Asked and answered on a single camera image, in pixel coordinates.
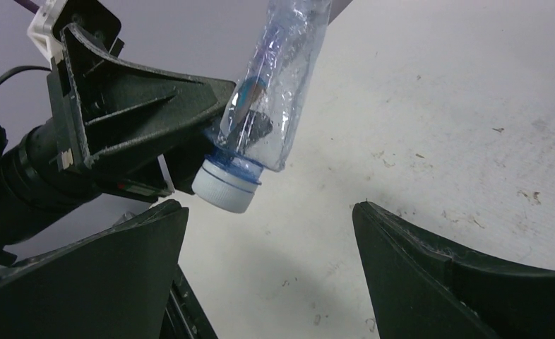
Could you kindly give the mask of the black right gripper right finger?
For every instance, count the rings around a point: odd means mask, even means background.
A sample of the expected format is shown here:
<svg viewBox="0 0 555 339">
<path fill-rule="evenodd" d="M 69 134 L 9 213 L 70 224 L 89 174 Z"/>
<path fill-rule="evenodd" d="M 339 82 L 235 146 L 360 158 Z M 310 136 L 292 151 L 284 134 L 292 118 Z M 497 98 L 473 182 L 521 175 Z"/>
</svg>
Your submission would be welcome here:
<svg viewBox="0 0 555 339">
<path fill-rule="evenodd" d="M 555 338 L 555 270 L 484 254 L 372 202 L 352 221 L 381 338 Z"/>
</svg>

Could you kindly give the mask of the crushed clear bottle white cap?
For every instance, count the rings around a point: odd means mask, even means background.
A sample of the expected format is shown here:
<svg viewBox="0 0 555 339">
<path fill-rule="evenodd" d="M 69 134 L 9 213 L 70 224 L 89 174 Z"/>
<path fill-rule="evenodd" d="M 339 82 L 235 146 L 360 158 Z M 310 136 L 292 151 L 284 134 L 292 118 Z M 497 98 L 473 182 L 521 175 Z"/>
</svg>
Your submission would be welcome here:
<svg viewBox="0 0 555 339">
<path fill-rule="evenodd" d="M 224 113 L 205 130 L 213 149 L 193 181 L 195 195 L 244 213 L 262 172 L 284 170 L 331 7 L 331 1 L 269 3 L 267 21 Z"/>
</svg>

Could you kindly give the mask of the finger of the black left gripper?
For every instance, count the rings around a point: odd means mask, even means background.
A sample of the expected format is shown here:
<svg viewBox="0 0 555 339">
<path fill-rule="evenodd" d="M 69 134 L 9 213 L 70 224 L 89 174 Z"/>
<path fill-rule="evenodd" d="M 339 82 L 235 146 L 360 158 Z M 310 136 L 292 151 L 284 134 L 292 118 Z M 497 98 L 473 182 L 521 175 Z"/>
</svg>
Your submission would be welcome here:
<svg viewBox="0 0 555 339">
<path fill-rule="evenodd" d="M 76 24 L 61 42 L 65 170 L 139 169 L 222 114 L 235 87 L 117 58 Z"/>
<path fill-rule="evenodd" d="M 201 131 L 195 132 L 163 154 L 169 177 L 176 191 L 194 194 L 192 184 L 206 155 L 214 145 Z"/>
</svg>

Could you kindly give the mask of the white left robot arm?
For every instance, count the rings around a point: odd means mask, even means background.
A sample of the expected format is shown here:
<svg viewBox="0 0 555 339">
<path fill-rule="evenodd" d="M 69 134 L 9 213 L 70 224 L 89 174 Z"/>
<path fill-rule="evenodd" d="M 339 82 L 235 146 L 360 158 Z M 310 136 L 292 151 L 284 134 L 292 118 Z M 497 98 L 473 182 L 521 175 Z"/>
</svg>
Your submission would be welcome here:
<svg viewBox="0 0 555 339">
<path fill-rule="evenodd" d="M 171 194 L 159 157 L 191 191 L 232 81 L 172 73 L 110 54 L 72 23 L 47 76 L 52 117 L 0 157 L 0 264 L 24 242 L 102 194 L 153 203 Z"/>
</svg>

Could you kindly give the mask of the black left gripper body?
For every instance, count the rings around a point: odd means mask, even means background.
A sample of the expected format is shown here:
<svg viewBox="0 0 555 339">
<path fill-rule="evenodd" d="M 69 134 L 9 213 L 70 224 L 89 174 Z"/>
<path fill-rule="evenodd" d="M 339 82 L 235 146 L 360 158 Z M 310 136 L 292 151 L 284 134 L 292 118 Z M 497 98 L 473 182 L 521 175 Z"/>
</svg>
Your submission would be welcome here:
<svg viewBox="0 0 555 339">
<path fill-rule="evenodd" d="M 117 58 L 54 60 L 48 79 L 58 171 L 96 190 L 153 203 L 171 192 L 158 160 L 156 122 L 175 75 Z"/>
</svg>

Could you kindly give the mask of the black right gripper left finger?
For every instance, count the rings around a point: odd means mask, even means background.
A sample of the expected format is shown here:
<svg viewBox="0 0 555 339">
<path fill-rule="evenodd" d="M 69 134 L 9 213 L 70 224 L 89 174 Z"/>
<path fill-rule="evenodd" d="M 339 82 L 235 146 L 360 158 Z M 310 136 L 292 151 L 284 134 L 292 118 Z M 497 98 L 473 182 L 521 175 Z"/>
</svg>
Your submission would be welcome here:
<svg viewBox="0 0 555 339">
<path fill-rule="evenodd" d="M 168 201 L 0 268 L 0 338 L 162 338 L 188 218 Z"/>
</svg>

